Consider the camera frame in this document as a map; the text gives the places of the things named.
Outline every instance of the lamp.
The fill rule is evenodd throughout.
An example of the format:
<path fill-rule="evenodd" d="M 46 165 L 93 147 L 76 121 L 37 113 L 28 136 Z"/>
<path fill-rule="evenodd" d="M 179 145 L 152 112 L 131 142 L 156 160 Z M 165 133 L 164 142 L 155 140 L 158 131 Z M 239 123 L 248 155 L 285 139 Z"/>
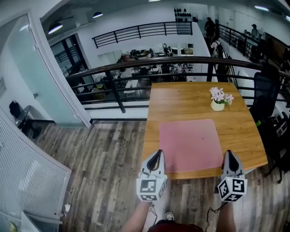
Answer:
<path fill-rule="evenodd" d="M 256 8 L 256 9 L 259 9 L 259 10 L 269 11 L 269 9 L 266 8 L 266 7 L 264 7 L 264 6 L 258 6 L 258 5 L 255 5 L 255 8 Z"/>
<path fill-rule="evenodd" d="M 94 13 L 93 18 L 97 18 L 97 17 L 100 17 L 102 15 L 103 15 L 102 12 L 97 11 L 96 13 Z"/>
<path fill-rule="evenodd" d="M 50 25 L 48 29 L 48 34 L 51 34 L 52 32 L 55 32 L 62 27 L 63 25 L 60 22 L 54 22 L 53 24 Z"/>

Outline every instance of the white sneaker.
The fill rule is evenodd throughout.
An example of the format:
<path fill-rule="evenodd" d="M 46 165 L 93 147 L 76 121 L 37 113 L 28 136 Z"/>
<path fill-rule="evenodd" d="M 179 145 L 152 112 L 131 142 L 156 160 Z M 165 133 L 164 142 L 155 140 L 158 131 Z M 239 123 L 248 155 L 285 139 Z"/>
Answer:
<path fill-rule="evenodd" d="M 166 221 L 174 221 L 174 216 L 171 212 L 167 212 L 166 214 L 164 214 L 163 219 Z"/>

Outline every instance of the pink flower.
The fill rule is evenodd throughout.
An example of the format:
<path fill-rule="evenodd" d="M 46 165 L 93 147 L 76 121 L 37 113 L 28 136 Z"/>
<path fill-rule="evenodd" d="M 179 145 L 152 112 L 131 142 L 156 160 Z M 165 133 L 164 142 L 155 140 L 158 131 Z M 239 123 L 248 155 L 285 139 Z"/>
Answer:
<path fill-rule="evenodd" d="M 223 88 L 218 89 L 218 87 L 213 87 L 209 90 L 212 94 L 212 98 L 218 103 L 228 103 L 232 104 L 232 100 L 234 99 L 232 94 L 228 95 L 223 92 Z"/>

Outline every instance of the white pot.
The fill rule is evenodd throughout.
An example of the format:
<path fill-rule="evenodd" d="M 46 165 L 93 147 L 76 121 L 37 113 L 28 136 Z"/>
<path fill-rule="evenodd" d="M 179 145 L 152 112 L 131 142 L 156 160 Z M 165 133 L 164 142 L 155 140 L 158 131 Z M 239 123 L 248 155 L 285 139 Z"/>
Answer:
<path fill-rule="evenodd" d="M 212 100 L 212 103 L 210 103 L 211 108 L 214 111 L 222 111 L 225 108 L 225 104 L 217 104 L 214 99 Z"/>

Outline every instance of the black cable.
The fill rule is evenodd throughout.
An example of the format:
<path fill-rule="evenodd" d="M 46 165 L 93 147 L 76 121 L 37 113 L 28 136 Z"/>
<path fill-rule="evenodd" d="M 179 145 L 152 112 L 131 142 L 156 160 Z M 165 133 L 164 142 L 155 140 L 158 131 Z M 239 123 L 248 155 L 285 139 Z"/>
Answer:
<path fill-rule="evenodd" d="M 218 208 L 218 209 L 216 209 L 216 210 L 213 210 L 213 208 L 209 208 L 208 209 L 208 213 L 207 213 L 207 223 L 208 223 L 208 225 L 207 225 L 207 227 L 205 228 L 205 231 L 204 232 L 207 232 L 207 229 L 208 229 L 208 227 L 209 227 L 209 221 L 208 221 L 208 214 L 209 214 L 209 211 L 213 211 L 214 213 L 218 213 L 218 211 L 221 209 L 221 208 L 223 208 L 225 205 L 227 205 L 228 204 L 228 202 L 225 202 L 223 205 L 221 205 L 221 207 L 220 208 Z"/>
<path fill-rule="evenodd" d="M 155 215 L 154 223 L 153 223 L 153 225 L 149 228 L 149 229 L 151 229 L 153 226 L 155 226 L 156 221 L 157 221 L 157 213 L 156 213 L 156 211 L 155 211 L 155 206 L 154 206 L 154 204 L 153 204 L 152 202 L 150 202 L 149 212 L 151 212 L 151 213 L 153 213 L 153 214 Z"/>

